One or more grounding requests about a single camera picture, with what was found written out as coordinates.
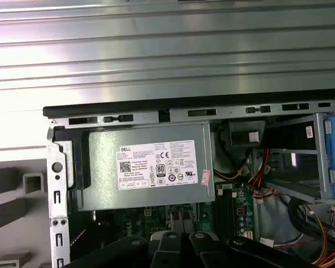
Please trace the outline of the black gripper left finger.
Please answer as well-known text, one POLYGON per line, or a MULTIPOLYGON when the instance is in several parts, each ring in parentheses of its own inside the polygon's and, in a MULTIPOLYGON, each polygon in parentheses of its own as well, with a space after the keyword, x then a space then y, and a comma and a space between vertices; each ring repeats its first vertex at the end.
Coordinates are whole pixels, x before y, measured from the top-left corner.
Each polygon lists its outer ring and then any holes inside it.
POLYGON ((154 240, 129 236, 85 255, 65 267, 180 267, 181 234, 160 231, 154 240))

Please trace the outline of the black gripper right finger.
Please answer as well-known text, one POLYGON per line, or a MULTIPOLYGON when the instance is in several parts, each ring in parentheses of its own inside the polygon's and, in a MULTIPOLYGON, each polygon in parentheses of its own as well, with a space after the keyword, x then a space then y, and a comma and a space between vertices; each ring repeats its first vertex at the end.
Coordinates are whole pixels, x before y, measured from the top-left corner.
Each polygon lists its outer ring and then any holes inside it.
POLYGON ((244 236, 225 244, 210 233, 197 232, 190 234, 189 240, 204 267, 316 267, 300 257, 244 236))

